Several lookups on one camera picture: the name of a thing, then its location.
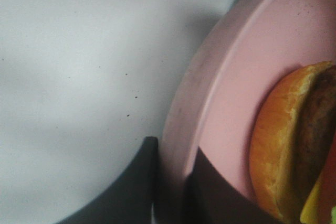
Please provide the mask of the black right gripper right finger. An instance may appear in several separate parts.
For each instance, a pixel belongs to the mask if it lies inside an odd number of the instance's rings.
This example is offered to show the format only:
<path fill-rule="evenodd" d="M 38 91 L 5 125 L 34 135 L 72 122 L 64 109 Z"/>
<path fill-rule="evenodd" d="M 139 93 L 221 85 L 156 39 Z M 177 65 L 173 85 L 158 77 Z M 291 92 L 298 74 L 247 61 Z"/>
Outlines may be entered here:
<path fill-rule="evenodd" d="M 182 223 L 280 223 L 234 189 L 197 150 L 187 180 Z"/>

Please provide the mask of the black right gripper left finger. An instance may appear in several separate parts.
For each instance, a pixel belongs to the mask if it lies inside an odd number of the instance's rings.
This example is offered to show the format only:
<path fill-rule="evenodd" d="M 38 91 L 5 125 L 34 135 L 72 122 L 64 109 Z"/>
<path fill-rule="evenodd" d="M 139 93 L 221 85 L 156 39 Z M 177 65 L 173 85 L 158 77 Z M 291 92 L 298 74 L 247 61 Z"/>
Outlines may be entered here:
<path fill-rule="evenodd" d="M 145 137 L 134 159 L 97 198 L 60 223 L 152 223 L 158 139 Z"/>

